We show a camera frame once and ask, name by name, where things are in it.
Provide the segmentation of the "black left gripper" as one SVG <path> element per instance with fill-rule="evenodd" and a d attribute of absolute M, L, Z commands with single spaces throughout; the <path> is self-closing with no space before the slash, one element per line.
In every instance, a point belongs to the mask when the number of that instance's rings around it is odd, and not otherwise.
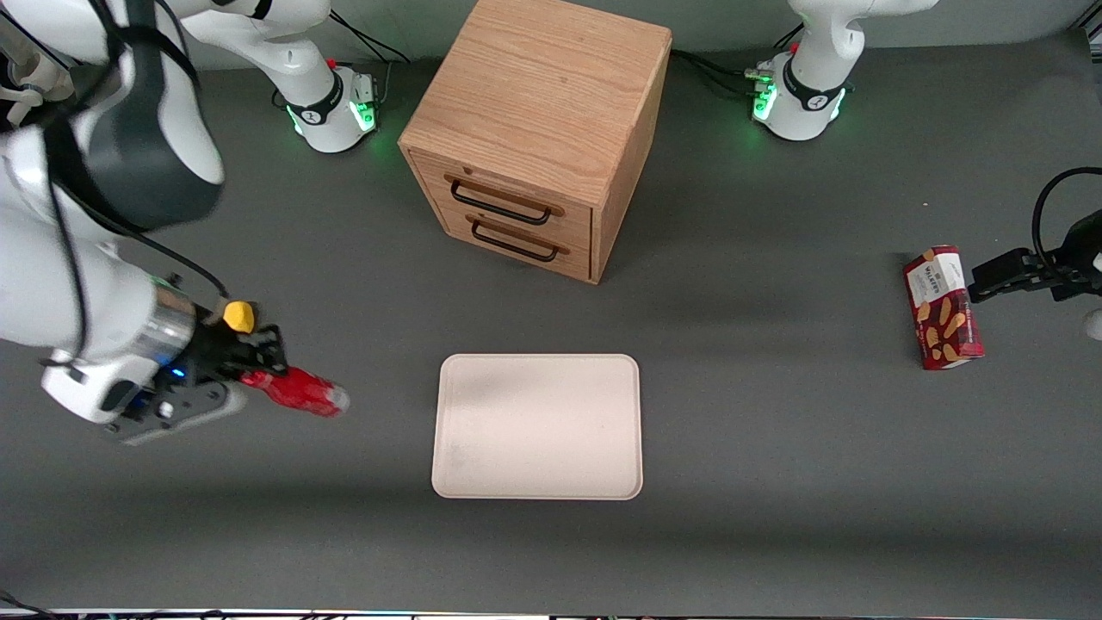
<path fill-rule="evenodd" d="M 1090 214 L 1069 228 L 1062 246 L 1042 252 L 1042 262 L 1034 251 L 1016 248 L 973 267 L 969 302 L 979 305 L 1000 295 L 1045 289 L 1051 289 L 1055 302 L 1101 297 L 1101 270 L 1095 267 L 1100 252 L 1101 214 Z"/>

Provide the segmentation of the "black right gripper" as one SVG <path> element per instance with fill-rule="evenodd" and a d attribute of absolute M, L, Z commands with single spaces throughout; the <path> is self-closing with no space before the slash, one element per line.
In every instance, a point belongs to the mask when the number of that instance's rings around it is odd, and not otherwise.
<path fill-rule="evenodd" d="M 252 333 L 235 331 L 225 320 L 208 323 L 199 313 L 188 345 L 170 362 L 170 389 L 195 387 L 208 380 L 264 385 L 287 376 L 287 346 L 276 323 Z"/>

